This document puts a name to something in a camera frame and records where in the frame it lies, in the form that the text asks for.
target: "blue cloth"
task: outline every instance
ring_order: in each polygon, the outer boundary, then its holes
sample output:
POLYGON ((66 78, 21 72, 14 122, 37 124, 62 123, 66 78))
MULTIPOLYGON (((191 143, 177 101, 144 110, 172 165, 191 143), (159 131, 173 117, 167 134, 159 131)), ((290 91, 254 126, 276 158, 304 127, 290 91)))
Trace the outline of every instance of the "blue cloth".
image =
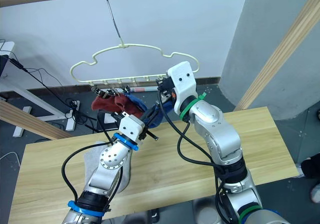
MULTIPOLYGON (((148 109, 147 106, 144 104, 144 102, 142 100, 140 100, 139 98, 137 98, 136 96, 134 96, 132 94, 127 94, 127 93, 124 94, 124 95, 126 97, 128 97, 134 104, 136 104, 144 112, 148 109)), ((155 128, 155 127, 159 126, 160 123, 162 122, 162 119, 164 118, 164 115, 162 114, 160 108, 157 107, 156 105, 153 105, 153 107, 155 107, 155 111, 159 111, 159 112, 155 116, 153 121, 149 124, 149 128, 155 128)), ((166 113, 171 112, 171 110, 174 108, 173 104, 172 104, 172 101, 168 101, 165 104, 163 104, 163 108, 164 108, 166 113)), ((143 120, 143 122, 145 124, 147 124, 149 122, 149 118, 143 120)))

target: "blue ring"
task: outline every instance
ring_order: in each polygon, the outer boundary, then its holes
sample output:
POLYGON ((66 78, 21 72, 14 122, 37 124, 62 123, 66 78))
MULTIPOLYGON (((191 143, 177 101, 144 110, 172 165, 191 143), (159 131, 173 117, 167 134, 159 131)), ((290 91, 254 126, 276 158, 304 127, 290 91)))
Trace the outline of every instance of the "blue ring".
POLYGON ((94 216, 94 217, 103 217, 105 215, 104 212, 80 208, 75 204, 75 202, 73 200, 70 200, 68 202, 68 207, 72 208, 75 212, 87 214, 87 215, 94 216))
POLYGON ((120 141, 123 142, 123 144, 125 144, 128 148, 134 150, 134 151, 138 151, 139 147, 137 145, 132 144, 130 141, 124 139, 119 133, 115 133, 113 134, 114 137, 118 138, 120 141))

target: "white wall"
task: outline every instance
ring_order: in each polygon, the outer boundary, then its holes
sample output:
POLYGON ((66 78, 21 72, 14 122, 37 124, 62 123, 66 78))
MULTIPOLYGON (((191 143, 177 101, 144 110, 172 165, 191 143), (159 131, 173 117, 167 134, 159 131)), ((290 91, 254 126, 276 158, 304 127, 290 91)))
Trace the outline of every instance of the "white wall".
MULTIPOLYGON (((245 0, 109 0, 124 42, 185 52, 201 62, 196 77, 221 76, 245 0)), ((120 43, 106 0, 52 0, 0 9, 0 37, 16 44, 19 61, 46 68, 63 85, 76 85, 70 67, 90 61, 94 52, 120 43)), ((167 59, 158 52, 132 47, 102 54, 93 67, 81 67, 83 79, 164 73, 183 57, 167 59)), ((27 89, 40 88, 10 64, 3 75, 14 76, 27 89)), ((44 76, 48 86, 59 84, 44 76)))

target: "green ring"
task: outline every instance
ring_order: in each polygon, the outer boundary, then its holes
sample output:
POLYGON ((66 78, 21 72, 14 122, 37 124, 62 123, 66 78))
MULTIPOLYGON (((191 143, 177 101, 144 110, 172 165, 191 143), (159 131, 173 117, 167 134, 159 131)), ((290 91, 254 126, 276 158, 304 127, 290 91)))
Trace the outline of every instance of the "green ring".
POLYGON ((192 102, 190 102, 186 108, 180 113, 180 120, 183 120, 187 112, 191 109, 191 107, 196 104, 198 101, 205 99, 207 93, 202 93, 197 99, 194 99, 192 102))
POLYGON ((253 210, 256 210, 256 209, 262 209, 262 207, 259 206, 259 205, 253 205, 253 206, 250 206, 250 207, 248 207, 247 209, 245 209, 245 210, 241 213, 241 215, 239 216, 239 224, 241 224, 242 219, 243 219, 248 213, 250 213, 250 212, 252 212, 253 210))

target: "gray cloth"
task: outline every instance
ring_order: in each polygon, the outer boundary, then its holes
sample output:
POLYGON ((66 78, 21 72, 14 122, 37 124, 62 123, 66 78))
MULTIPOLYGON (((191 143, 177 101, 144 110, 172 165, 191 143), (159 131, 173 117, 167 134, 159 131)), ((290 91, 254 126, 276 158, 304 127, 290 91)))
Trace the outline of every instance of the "gray cloth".
MULTIPOLYGON (((100 144, 100 143, 104 143, 104 142, 103 141, 95 142, 95 144, 100 144)), ((90 151, 84 154, 84 168, 85 168, 84 181, 86 184, 90 180, 94 171, 98 168, 98 165, 100 163, 100 160, 99 160, 100 154, 106 147, 108 147, 108 145, 96 146, 94 148, 91 148, 90 151)), ((128 155, 126 156, 126 161, 123 164, 122 180, 117 193, 122 192, 129 184, 131 155, 132 155, 132 151, 128 153, 128 155)))

